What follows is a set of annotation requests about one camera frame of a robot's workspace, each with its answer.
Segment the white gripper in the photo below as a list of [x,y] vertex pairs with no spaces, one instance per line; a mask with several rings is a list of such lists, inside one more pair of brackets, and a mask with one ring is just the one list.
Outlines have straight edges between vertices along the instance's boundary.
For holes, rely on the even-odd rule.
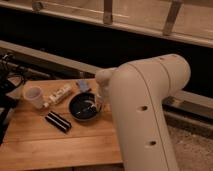
[[[100,104],[103,104],[108,101],[108,87],[107,86],[99,86],[98,92],[96,95],[96,101]],[[93,112],[99,112],[100,107],[94,103],[91,103],[88,107],[89,110]]]

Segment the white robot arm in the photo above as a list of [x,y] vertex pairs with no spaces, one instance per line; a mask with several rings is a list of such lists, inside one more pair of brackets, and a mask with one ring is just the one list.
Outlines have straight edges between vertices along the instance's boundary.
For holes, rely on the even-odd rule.
[[188,62],[177,54],[96,72],[96,106],[110,104],[125,171],[180,171],[162,102],[183,89],[190,75]]

